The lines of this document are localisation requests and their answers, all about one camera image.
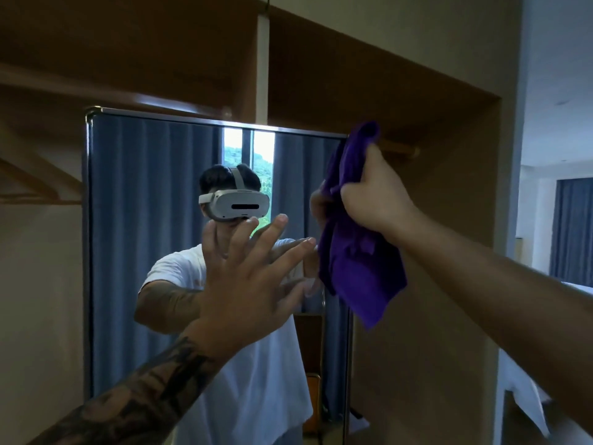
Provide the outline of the person's right hand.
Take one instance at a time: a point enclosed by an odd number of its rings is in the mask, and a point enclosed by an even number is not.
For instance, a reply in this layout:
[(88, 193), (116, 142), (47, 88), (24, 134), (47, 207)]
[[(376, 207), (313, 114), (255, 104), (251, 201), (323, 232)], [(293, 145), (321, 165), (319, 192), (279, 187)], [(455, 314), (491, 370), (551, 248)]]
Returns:
[(386, 160), (385, 162), (388, 165), (388, 192), (385, 196), (379, 199), (342, 199), (342, 203), (354, 222), (396, 243), (418, 216), (418, 209), (411, 201), (401, 178)]

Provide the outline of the person's left hand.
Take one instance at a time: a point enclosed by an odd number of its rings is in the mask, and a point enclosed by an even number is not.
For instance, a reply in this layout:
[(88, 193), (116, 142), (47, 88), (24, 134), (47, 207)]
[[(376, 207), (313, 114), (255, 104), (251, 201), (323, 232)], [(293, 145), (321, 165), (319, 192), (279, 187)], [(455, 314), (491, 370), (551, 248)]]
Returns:
[(229, 359), (286, 323), (292, 314), (276, 311), (276, 289), (314, 251), (315, 239), (296, 241), (284, 254), (288, 255), (288, 269), (271, 265), (253, 269), (251, 233), (258, 224), (253, 217), (237, 227), (222, 273), (206, 270), (200, 317), (183, 333), (200, 354), (214, 361)]

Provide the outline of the purple cleaning cloth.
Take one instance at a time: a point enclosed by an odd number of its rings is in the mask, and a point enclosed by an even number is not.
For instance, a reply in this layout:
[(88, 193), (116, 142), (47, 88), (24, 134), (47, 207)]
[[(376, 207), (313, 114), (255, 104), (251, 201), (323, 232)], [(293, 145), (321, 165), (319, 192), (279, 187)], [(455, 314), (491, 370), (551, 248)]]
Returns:
[(379, 135), (375, 121), (355, 127), (331, 156), (321, 187), (331, 203), (318, 244), (319, 277), (367, 329), (382, 319), (390, 301), (408, 284), (399, 249), (355, 223), (340, 194), (345, 184), (360, 182), (367, 147)]

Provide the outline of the person's left forearm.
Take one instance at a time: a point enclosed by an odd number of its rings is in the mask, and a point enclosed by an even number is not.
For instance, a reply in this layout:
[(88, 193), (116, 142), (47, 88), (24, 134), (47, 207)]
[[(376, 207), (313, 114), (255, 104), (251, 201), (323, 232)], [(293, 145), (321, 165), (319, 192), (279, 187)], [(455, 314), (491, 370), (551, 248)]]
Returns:
[(162, 445), (240, 342), (197, 320), (171, 346), (26, 445)]

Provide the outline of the person's right forearm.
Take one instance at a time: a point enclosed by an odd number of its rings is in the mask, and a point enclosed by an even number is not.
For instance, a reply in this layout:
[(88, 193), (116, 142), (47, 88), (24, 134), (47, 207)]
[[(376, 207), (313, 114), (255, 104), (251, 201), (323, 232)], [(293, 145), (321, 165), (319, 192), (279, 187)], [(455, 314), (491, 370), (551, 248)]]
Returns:
[(593, 297), (413, 210), (383, 235), (593, 436)]

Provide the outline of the wooden clothes rod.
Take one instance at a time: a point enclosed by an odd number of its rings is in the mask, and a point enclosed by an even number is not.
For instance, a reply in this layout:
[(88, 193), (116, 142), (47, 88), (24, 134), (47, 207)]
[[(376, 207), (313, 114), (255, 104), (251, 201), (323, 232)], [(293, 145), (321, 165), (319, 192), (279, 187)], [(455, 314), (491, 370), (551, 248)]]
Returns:
[(377, 142), (382, 152), (395, 154), (404, 159), (415, 159), (420, 154), (418, 146), (381, 139)]

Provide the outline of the brown wooden wardrobe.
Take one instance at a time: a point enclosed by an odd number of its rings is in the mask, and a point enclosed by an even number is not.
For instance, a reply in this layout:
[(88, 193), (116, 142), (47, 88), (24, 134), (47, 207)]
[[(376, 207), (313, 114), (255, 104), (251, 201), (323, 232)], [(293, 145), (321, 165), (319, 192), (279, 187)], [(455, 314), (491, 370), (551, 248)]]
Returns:
[(369, 120), (411, 199), (495, 248), (523, 0), (0, 0), (0, 120), (81, 205), (0, 205), (0, 445), (90, 395), (92, 109), (348, 134)]

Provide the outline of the metal framed standing mirror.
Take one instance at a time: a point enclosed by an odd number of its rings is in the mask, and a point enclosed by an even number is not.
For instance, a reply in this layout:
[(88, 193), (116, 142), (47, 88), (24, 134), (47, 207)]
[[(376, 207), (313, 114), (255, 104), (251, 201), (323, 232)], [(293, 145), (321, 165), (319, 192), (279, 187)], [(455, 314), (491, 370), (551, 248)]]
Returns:
[(148, 270), (197, 245), (204, 227), (198, 179), (214, 164), (251, 166), (285, 213), (286, 238), (317, 236), (308, 208), (346, 134), (95, 108), (86, 117), (85, 309), (90, 395), (169, 347), (132, 316)]

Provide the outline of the wooden clothes hanger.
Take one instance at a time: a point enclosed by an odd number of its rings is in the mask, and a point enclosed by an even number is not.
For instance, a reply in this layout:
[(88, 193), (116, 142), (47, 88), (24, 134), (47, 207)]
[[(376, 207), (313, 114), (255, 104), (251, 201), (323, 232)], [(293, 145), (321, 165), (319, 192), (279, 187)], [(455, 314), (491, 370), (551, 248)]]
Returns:
[(22, 192), (4, 192), (0, 205), (81, 205), (84, 183), (39, 155), (0, 120), (0, 178), (11, 180)]

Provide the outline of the blue curtain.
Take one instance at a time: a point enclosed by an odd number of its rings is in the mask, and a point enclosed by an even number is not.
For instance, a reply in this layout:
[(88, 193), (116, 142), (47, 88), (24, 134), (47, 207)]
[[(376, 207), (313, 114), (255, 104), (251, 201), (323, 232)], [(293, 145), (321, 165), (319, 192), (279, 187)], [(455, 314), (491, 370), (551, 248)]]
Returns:
[(593, 287), (593, 177), (557, 182), (549, 274)]

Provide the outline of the white bed sheet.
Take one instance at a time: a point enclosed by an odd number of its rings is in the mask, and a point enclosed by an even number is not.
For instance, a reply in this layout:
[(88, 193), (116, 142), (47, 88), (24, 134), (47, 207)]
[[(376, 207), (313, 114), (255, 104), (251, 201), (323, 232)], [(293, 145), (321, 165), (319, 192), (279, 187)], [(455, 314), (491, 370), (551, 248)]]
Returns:
[(501, 445), (543, 445), (554, 441), (546, 410), (548, 395), (508, 354), (500, 351), (504, 387)]

